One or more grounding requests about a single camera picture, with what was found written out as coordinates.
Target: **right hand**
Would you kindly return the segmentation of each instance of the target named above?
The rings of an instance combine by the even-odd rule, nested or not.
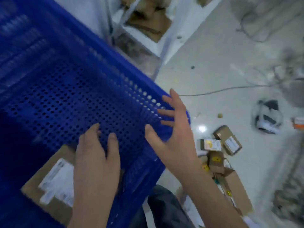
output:
[[[163,101],[169,103],[175,110],[158,109],[158,113],[174,118],[174,122],[161,121],[162,125],[173,127],[172,137],[164,143],[152,126],[146,125],[145,138],[163,164],[176,176],[181,184],[185,184],[189,177],[200,172],[202,168],[196,154],[186,107],[173,89],[170,89],[170,96],[163,96]]]

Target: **dark jeans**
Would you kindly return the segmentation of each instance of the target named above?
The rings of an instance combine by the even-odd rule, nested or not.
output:
[[[193,225],[179,201],[166,188],[156,185],[148,197],[156,228],[192,228]],[[147,228],[143,208],[140,208],[129,228]]]

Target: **hand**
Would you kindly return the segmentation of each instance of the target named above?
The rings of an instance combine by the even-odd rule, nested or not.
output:
[[[74,205],[71,226],[88,222],[105,227],[120,178],[120,155],[116,135],[108,137],[108,157],[99,142],[99,124],[79,138],[74,167]]]
[[[152,126],[145,126],[145,138],[165,166],[185,184],[194,173],[201,171],[201,163],[196,154],[193,133],[188,123],[186,107],[179,95],[170,89],[170,95],[163,96],[163,101],[169,103],[175,110],[159,109],[158,113],[174,118],[172,121],[161,121],[163,125],[173,127],[172,137],[163,142]]]

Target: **left hand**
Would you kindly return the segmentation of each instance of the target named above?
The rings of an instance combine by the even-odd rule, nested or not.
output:
[[[99,124],[79,138],[74,167],[73,227],[106,227],[120,178],[118,140],[108,137],[108,157],[99,142]]]

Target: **white shelf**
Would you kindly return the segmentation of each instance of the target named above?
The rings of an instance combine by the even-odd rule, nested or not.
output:
[[[192,3],[191,9],[188,12],[187,17],[182,24],[176,38],[174,39],[172,46],[165,58],[165,64],[173,57],[173,55],[182,47],[183,44],[191,37],[192,34],[199,28],[200,24],[206,20],[206,18],[211,14],[211,12],[218,6],[222,0],[212,0],[207,6],[201,7],[195,1]],[[124,10],[120,9],[113,16],[112,20],[114,24],[119,23],[121,17],[123,16]],[[158,43],[155,43],[142,32],[131,26],[123,26],[123,30],[129,34],[137,42],[141,43],[146,47],[151,53],[160,57],[163,45],[165,43],[166,34],[161,38]]]

